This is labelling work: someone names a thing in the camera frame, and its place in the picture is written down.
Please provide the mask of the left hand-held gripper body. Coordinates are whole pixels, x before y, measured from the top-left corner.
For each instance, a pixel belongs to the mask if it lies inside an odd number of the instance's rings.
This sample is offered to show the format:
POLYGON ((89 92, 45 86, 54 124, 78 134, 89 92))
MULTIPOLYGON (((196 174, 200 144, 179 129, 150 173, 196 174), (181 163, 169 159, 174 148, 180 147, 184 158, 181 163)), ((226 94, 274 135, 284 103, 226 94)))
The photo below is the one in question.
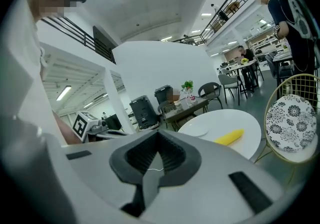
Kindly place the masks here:
POLYGON ((78 111, 72 126, 72 131, 82 143, 87 142, 88 135, 97 135, 108 129, 105 120, 94 117, 89 112, 78 111))

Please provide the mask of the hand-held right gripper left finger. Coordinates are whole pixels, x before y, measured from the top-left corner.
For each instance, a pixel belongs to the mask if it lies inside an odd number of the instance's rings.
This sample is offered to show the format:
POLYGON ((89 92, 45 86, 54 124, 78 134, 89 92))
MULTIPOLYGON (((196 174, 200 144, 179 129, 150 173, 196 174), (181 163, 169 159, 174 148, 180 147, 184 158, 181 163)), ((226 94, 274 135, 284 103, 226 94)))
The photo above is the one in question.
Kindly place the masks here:
POLYGON ((61 147, 64 155, 89 151, 90 155, 65 160, 63 188, 78 224, 158 224, 154 217, 134 217, 122 207, 133 200, 136 187, 123 183, 110 167, 112 153, 143 136, 143 131, 110 140, 61 147))

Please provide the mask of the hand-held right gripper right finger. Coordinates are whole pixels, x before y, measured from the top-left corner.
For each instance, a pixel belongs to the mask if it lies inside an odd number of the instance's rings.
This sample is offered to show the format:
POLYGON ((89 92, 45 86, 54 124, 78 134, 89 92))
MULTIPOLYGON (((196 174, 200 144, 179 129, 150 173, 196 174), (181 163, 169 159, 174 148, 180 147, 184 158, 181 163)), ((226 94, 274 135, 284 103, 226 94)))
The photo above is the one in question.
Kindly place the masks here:
POLYGON ((268 172, 235 150, 178 132, 169 132, 194 146, 202 163, 184 185, 161 188, 149 206, 155 224, 269 224, 289 208, 298 188, 284 189, 268 172), (271 200, 271 205, 254 213, 229 175, 244 172, 271 200))

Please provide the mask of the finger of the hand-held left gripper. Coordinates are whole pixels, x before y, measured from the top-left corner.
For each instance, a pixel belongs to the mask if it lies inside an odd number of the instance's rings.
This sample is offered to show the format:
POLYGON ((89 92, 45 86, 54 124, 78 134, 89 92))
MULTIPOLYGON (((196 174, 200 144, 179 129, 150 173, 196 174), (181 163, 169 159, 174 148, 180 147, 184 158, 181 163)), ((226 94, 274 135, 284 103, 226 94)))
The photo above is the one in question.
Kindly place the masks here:
POLYGON ((97 133, 95 135, 96 141, 105 141, 105 140, 111 140, 116 139, 120 137, 127 136, 128 134, 126 132, 120 131, 120 130, 105 130, 97 133))

